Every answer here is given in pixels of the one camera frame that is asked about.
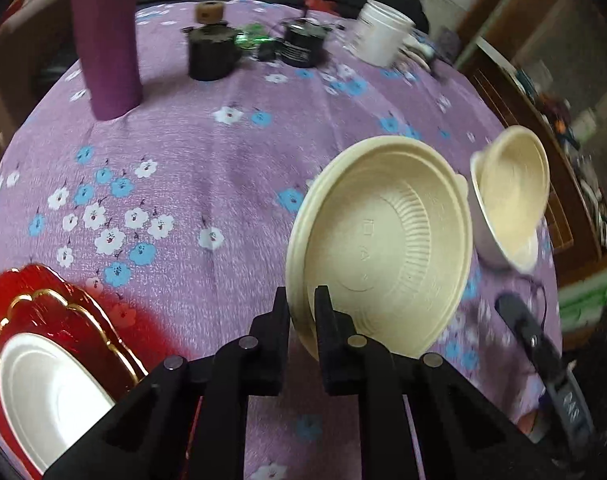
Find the small cream plastic bowl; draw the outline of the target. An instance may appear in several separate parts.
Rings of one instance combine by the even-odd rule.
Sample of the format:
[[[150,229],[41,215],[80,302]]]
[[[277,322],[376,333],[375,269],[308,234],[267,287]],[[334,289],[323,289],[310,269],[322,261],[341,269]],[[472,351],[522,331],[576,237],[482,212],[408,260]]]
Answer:
[[[525,127],[509,127],[471,155],[469,170],[468,202],[479,257],[494,269],[532,273],[551,186],[541,141]]]

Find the white disposable plate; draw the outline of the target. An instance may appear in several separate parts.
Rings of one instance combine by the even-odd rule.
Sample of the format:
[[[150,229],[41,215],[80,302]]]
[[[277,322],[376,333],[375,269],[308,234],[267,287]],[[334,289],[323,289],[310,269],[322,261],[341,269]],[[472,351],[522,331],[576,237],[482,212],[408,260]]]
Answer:
[[[22,452],[41,474],[114,405],[70,352],[30,333],[12,336],[0,352],[0,403]]]

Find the red gold-rimmed glass plate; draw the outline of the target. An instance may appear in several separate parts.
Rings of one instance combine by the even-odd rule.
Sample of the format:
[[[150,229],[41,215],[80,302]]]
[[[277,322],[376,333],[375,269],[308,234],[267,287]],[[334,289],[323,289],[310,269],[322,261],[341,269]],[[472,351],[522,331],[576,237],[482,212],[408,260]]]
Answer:
[[[0,348],[20,334],[42,336],[61,346],[115,399],[147,375],[102,316],[53,289],[24,292],[9,303],[0,320]]]

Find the red wedding glass plate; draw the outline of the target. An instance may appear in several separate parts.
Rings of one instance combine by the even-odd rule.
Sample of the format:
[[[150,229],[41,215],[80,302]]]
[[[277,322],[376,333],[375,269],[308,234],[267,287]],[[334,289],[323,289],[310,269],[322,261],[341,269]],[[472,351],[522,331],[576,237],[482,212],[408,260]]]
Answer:
[[[0,350],[10,337],[21,333],[44,336],[69,351],[116,401],[147,375],[143,362],[118,335],[102,306],[41,264],[0,274]],[[0,448],[20,476],[41,478],[20,450],[2,402]]]

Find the purple floral tablecloth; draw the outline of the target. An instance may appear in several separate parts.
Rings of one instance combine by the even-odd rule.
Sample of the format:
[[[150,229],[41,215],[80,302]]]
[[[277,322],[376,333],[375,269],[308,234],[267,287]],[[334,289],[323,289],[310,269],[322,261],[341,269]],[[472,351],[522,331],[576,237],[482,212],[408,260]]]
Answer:
[[[181,28],[194,5],[137,13],[142,104],[96,122],[81,64],[54,84],[0,162],[0,274],[45,264],[85,288],[152,370],[167,354],[211,356],[249,330],[284,283],[291,226],[328,162],[378,134],[410,136],[468,174],[504,129],[469,81],[437,64],[378,70],[337,30],[320,70],[243,60],[223,80],[187,76]],[[515,290],[561,346],[545,223],[532,286],[473,255],[471,277],[433,351],[517,422],[543,392],[494,311]],[[325,396],[319,366],[290,336],[284,391],[249,404],[246,479],[361,479],[357,402]]]

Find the white cloth gloves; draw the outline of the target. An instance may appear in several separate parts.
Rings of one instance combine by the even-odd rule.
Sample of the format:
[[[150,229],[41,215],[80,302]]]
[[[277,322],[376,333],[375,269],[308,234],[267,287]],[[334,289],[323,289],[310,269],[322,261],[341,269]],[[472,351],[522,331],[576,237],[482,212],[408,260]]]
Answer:
[[[422,66],[426,72],[433,72],[433,66],[435,66],[438,55],[430,44],[422,42],[413,35],[407,35],[402,41],[400,51],[407,58]]]

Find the white plastic jar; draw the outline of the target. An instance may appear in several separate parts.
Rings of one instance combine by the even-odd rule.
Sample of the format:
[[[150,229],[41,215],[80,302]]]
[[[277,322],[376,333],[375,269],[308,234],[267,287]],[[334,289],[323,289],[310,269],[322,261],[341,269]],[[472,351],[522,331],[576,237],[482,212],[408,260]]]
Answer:
[[[403,40],[415,23],[387,4],[367,0],[354,23],[348,47],[359,60],[387,68],[395,62]]]

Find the black cylindrical motor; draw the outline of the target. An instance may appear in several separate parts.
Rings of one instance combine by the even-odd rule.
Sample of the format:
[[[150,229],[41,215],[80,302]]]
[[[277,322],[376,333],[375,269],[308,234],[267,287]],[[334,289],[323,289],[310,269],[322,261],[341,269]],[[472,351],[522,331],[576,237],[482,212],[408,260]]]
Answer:
[[[282,28],[278,42],[282,62],[296,68],[315,68],[325,63],[325,41],[332,26],[313,18],[310,10],[304,8],[300,15],[282,21]]]

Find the black motor with wooden spool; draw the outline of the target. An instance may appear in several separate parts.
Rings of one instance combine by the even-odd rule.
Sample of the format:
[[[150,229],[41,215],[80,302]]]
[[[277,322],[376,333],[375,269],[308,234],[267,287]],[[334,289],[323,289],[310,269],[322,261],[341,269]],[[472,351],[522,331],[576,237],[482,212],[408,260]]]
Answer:
[[[224,20],[225,3],[196,4],[196,26],[182,28],[187,41],[188,76],[197,81],[216,81],[230,75],[241,58],[236,44],[239,30]]]

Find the green circuit board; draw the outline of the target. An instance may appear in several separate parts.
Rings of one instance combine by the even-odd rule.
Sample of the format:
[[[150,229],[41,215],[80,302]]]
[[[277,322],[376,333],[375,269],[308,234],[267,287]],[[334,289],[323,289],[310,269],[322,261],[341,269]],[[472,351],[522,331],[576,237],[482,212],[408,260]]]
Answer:
[[[261,44],[274,40],[268,27],[262,23],[250,23],[238,29],[235,44],[241,51],[256,51]]]

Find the red bag on sofa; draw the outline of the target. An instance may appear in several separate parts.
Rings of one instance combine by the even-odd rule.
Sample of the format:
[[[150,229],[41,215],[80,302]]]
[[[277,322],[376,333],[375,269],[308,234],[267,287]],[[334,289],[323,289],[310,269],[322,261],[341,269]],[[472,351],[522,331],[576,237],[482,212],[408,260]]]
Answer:
[[[305,0],[305,7],[312,11],[338,15],[336,3],[329,0]]]

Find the purple thermos bottle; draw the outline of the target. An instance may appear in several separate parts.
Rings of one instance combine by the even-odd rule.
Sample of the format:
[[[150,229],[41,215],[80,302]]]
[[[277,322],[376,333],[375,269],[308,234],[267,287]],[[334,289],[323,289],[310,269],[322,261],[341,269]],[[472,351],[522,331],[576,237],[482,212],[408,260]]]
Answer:
[[[76,52],[90,107],[107,122],[143,99],[138,70],[136,0],[71,0]]]

